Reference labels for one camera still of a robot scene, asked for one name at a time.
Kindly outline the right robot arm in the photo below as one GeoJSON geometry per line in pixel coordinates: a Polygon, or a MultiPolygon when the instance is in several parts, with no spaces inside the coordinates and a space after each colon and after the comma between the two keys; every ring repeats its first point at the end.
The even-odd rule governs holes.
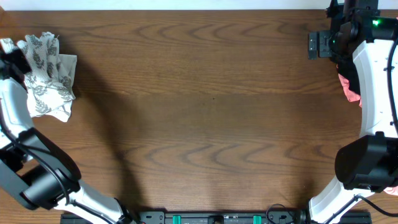
{"type": "Polygon", "coordinates": [[[397,19],[376,0],[332,1],[328,30],[308,35],[308,57],[328,58],[361,102],[359,138],[335,158],[335,176],[296,223],[370,223],[360,201],[397,186],[397,19]]]}

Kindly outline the white fern print dress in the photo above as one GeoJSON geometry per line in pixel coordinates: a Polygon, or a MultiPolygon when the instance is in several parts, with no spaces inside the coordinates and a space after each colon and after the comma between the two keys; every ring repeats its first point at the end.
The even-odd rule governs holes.
{"type": "Polygon", "coordinates": [[[43,32],[40,37],[26,35],[17,43],[10,38],[1,39],[1,47],[7,53],[21,50],[31,67],[24,81],[30,115],[50,115],[66,123],[75,99],[72,86],[77,56],[61,54],[59,40],[50,32],[43,32]]]}

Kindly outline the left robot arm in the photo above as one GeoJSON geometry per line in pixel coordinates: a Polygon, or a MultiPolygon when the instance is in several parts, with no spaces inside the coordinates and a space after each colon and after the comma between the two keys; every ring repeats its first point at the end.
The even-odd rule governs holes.
{"type": "Polygon", "coordinates": [[[81,179],[71,157],[39,132],[27,108],[21,50],[1,52],[1,188],[29,210],[56,209],[78,223],[137,223],[119,200],[81,179]]]}

